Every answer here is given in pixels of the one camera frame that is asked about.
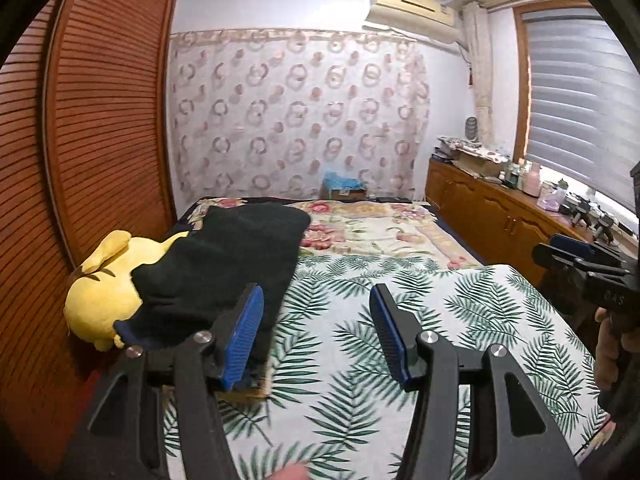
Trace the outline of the person's right hand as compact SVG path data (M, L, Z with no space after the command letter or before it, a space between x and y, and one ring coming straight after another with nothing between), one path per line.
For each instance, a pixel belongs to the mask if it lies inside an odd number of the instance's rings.
M599 308L594 316L600 325L596 357L594 358L594 381L602 391L610 391L618 381L618 366L616 360L620 355L620 348L638 353L640 349L639 330L615 336L608 311Z

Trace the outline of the person's left hand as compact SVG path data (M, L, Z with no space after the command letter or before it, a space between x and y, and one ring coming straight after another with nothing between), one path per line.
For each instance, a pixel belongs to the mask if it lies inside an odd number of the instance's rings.
M275 472L267 480L308 480L309 474L305 464L293 464Z

